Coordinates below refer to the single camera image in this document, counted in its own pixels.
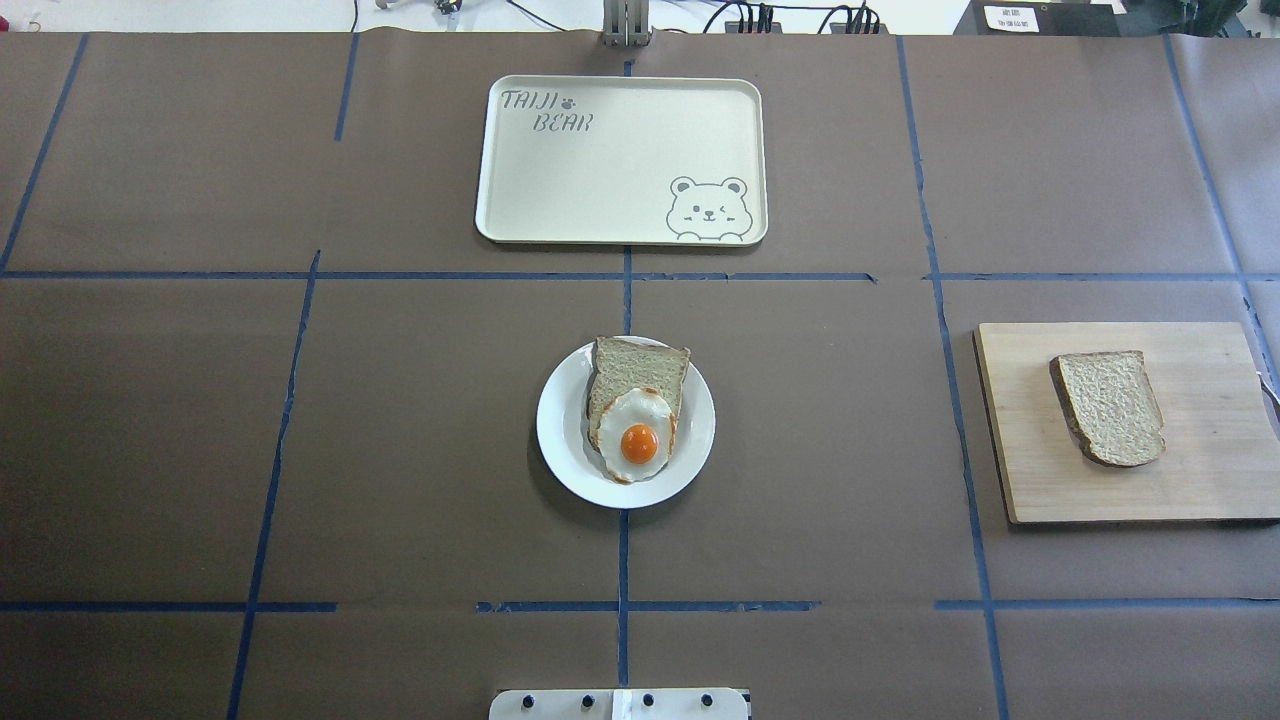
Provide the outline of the fried egg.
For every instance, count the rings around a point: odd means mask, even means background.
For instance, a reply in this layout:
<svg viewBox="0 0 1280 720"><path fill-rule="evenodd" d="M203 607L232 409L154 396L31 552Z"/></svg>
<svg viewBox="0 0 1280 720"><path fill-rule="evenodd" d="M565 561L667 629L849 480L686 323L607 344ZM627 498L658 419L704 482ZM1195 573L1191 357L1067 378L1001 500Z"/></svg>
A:
<svg viewBox="0 0 1280 720"><path fill-rule="evenodd" d="M677 416L653 388L634 388L611 400L595 429L605 473L620 484L648 480L669 461Z"/></svg>

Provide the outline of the wooden cutting board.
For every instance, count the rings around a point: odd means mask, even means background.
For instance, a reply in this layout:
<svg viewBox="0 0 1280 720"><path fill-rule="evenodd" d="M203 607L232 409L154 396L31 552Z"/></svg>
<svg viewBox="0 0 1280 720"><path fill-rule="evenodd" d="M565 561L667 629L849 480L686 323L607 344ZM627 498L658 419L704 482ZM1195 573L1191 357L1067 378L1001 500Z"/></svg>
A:
<svg viewBox="0 0 1280 720"><path fill-rule="evenodd" d="M1234 322L1051 322L977 327L975 350L1014 524L1271 520L1277 434ZM1069 430L1053 357L1137 350L1165 448L1138 468L1088 459Z"/></svg>

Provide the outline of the bread slice on plate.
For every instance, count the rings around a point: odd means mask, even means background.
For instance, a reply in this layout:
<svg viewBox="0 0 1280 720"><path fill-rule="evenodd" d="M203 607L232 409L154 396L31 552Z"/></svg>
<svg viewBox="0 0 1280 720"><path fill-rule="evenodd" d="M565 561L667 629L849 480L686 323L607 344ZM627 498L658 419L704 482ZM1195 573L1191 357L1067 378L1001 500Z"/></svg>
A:
<svg viewBox="0 0 1280 720"><path fill-rule="evenodd" d="M591 350L594 374L588 393L588 429L596 430L605 407L631 389L657 391L675 416L681 415L684 380L691 351L644 345L625 337L598 337Z"/></svg>

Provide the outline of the aluminium frame post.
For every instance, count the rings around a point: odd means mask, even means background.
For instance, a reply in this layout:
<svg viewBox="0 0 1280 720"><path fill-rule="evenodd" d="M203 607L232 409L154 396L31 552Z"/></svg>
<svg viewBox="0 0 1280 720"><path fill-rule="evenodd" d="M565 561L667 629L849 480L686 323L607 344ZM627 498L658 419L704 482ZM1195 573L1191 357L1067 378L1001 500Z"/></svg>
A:
<svg viewBox="0 0 1280 720"><path fill-rule="evenodd" d="M604 0L602 44L607 47L644 47L650 44L649 0Z"/></svg>

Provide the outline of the bread slice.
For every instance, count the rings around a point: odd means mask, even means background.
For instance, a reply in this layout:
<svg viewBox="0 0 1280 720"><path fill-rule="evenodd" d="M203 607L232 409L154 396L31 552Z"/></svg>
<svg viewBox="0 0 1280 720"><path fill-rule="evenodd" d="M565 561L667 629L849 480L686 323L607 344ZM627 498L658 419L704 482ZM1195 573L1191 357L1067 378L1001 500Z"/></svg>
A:
<svg viewBox="0 0 1280 720"><path fill-rule="evenodd" d="M1068 429L1091 461L1139 468L1164 454L1164 415L1140 350L1059 355L1050 375Z"/></svg>
<svg viewBox="0 0 1280 720"><path fill-rule="evenodd" d="M691 351L644 345L625 337L598 337L591 350L594 374L588 393L588 429L596 430L605 407L631 389L657 391L675 416L681 415L684 380Z"/></svg>

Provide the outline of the cream bear serving tray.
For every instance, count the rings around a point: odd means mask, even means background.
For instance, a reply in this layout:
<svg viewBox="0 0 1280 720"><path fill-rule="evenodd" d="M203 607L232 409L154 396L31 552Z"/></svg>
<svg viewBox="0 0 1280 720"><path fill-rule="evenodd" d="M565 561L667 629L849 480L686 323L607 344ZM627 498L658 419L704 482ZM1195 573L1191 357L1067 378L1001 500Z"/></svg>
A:
<svg viewBox="0 0 1280 720"><path fill-rule="evenodd" d="M494 242L750 247L768 224L755 85L504 76L489 90L475 225Z"/></svg>

